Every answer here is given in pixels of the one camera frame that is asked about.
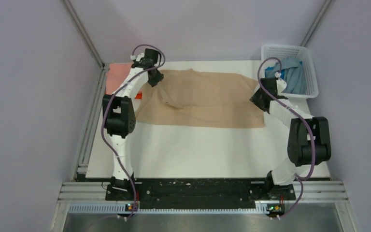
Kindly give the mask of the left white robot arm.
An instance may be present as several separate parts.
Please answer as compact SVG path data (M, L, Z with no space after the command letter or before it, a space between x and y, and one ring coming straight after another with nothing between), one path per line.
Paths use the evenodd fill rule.
M136 188L133 180L128 136L136 126L133 100L143 85L156 86L164 78L159 71L166 61L165 55L156 47L145 45L144 52L131 54L132 64L122 84L102 98L101 137L112 151L113 171L111 186L124 200L134 197Z

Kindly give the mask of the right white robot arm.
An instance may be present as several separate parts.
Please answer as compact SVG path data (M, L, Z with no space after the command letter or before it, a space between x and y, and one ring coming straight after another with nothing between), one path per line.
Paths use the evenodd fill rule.
M260 78L250 99L256 107L288 128L286 159L266 177L264 193L270 199L277 199L283 194L283 187L295 180L310 179L315 167L331 158L328 120L293 105L280 95L283 87L285 82L280 78Z

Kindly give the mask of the beige t shirt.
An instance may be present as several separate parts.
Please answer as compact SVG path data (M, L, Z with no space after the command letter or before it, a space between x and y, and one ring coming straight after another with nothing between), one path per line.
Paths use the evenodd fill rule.
M211 128L265 126L264 113L250 98L258 82L237 73L162 70L155 87L145 84L138 122Z

